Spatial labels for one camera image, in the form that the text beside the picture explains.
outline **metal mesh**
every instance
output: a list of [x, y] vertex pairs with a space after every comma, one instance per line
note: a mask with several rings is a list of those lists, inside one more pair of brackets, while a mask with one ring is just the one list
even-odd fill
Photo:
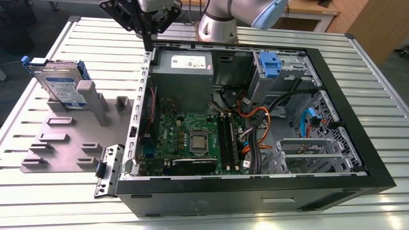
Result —
[[[328, 107], [326, 101], [324, 99], [322, 94], [317, 93], [314, 100], [312, 102], [317, 103], [310, 103], [308, 107], [312, 107], [317, 113], [317, 115], [322, 116], [322, 119], [328, 122], [333, 122], [334, 118], [333, 115], [330, 114], [330, 109]], [[301, 131], [300, 131], [300, 118], [297, 118], [293, 122], [294, 125], [294, 132], [296, 135], [301, 138]], [[310, 137], [312, 138], [332, 138], [337, 141], [341, 142], [344, 146], [342, 154], [348, 156], [348, 159], [352, 161], [352, 164], [354, 166], [362, 165], [362, 162], [358, 158], [358, 156], [354, 154], [354, 149], [352, 147], [350, 142], [348, 142], [348, 139], [342, 136], [341, 133], [342, 128], [337, 129], [329, 129], [328, 124], [324, 122], [320, 123], [320, 127], [313, 127], [310, 131]], [[313, 169], [312, 172], [329, 172], [333, 171], [333, 164], [328, 161], [316, 161], [316, 162], [309, 162], [306, 164], [306, 168]]]

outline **floor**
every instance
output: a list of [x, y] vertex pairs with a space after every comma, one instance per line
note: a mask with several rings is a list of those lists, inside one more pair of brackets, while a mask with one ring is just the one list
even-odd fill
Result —
[[[87, 17], [106, 17], [96, 5], [60, 3], [60, 10], [53, 12], [48, 2], [35, 1], [32, 7], [37, 17], [37, 23], [28, 27], [28, 32], [35, 41], [35, 50], [28, 53], [29, 57], [44, 57], [59, 36], [71, 15]], [[192, 19], [198, 17], [198, 12], [192, 12]], [[182, 14], [177, 22], [189, 22], [189, 14]], [[21, 57], [8, 55], [0, 48], [0, 66], [4, 63], [19, 61]], [[409, 57], [401, 58], [398, 53], [392, 53], [385, 63], [380, 66], [384, 75], [400, 93], [404, 101], [409, 104]], [[31, 76], [19, 63], [0, 67], [9, 81], [0, 84], [0, 125], [16, 104], [16, 101], [29, 83]]]

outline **slotted metal table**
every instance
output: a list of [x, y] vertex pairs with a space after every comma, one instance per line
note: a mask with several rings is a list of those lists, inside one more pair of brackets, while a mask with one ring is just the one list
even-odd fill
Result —
[[[194, 40], [194, 27], [173, 24], [160, 38]], [[20, 172], [48, 111], [48, 95], [32, 79], [0, 130], [0, 227], [409, 229], [409, 110], [357, 41], [342, 34], [241, 27], [238, 42], [320, 49], [397, 187], [317, 212], [138, 219], [118, 199], [93, 199], [95, 173]], [[81, 59], [105, 98], [136, 98], [142, 53], [141, 40], [112, 19], [72, 17], [47, 58]]]

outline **gray fixture plate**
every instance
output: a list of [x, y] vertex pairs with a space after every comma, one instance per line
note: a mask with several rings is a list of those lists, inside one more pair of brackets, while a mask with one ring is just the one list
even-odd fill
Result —
[[[41, 149], [41, 145], [39, 149], [31, 148], [20, 170], [24, 173], [95, 172], [96, 160], [100, 159], [103, 149], [114, 144], [124, 144], [126, 140], [130, 112], [118, 113], [114, 104], [114, 99], [106, 99], [108, 126], [100, 126], [89, 110], [69, 110], [56, 113], [49, 111], [33, 144], [48, 143], [52, 149]], [[40, 141], [41, 135], [48, 137], [44, 142]], [[99, 143], [100, 147], [95, 149], [91, 147], [84, 151], [83, 148], [92, 146], [93, 143]]]

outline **side panel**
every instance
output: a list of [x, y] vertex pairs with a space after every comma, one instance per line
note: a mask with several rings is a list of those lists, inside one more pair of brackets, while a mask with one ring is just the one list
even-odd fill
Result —
[[326, 209], [364, 191], [305, 189], [118, 195], [138, 217], [272, 213]]

